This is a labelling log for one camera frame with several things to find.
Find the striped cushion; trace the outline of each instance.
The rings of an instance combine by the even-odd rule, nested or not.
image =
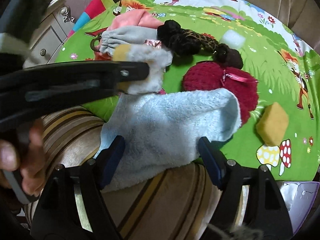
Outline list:
[[[94,156],[100,147],[104,123],[81,106],[72,107],[43,117],[46,177],[58,163],[66,167],[81,165]],[[31,223],[37,201],[25,206]]]
[[[211,219],[220,191],[202,165],[191,163],[102,196],[124,240],[193,240]],[[82,227],[92,231],[79,195],[76,202]]]
[[[104,122],[85,108],[73,107],[44,116],[43,120],[47,177],[56,164],[81,165],[99,149]],[[75,195],[81,225],[92,231],[76,186]],[[205,168],[195,163],[166,170],[133,187],[102,194],[124,240],[198,239],[220,195]],[[242,198],[237,224],[243,220],[246,200]],[[37,203],[25,206],[30,224]]]

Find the pink fabric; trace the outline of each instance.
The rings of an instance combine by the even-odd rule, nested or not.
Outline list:
[[[164,89],[161,89],[159,92],[158,92],[159,95],[165,95],[166,92],[164,91]]]
[[[129,25],[156,29],[160,25],[163,25],[163,22],[154,18],[146,10],[135,9],[120,14],[116,18],[114,18],[114,20],[108,28],[108,31]]]

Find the brown ring handle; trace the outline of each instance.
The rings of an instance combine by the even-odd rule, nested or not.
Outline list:
[[[90,42],[90,48],[95,52],[100,52],[94,45],[95,41],[100,41],[100,39],[101,39],[101,34],[98,34],[97,37],[92,39],[92,41]]]

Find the green cartoon play mat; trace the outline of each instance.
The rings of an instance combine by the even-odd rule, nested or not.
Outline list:
[[[245,0],[125,0],[116,3],[77,30],[65,43],[56,62],[94,58],[90,49],[95,32],[108,27],[115,18],[113,11],[122,5],[121,13],[144,8],[154,17],[173,19],[182,28],[207,33],[220,40],[227,30],[246,38],[239,50],[243,70],[259,80],[259,101],[247,124],[238,130],[222,152],[242,166],[258,167],[268,163],[276,180],[313,180],[320,163],[319,102],[320,56],[290,29],[272,15]],[[181,80],[198,61],[211,57],[194,55],[173,58],[164,74],[166,93],[181,91]],[[282,156],[279,147],[264,147],[255,134],[255,124],[265,106],[278,102],[289,116],[283,143],[290,145],[290,165],[280,176]],[[95,115],[108,121],[117,97],[86,104]]]

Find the white sponge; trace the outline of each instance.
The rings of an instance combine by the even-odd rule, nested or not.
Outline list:
[[[245,37],[235,32],[234,30],[228,30],[222,36],[220,43],[227,44],[231,49],[241,49],[244,45]]]

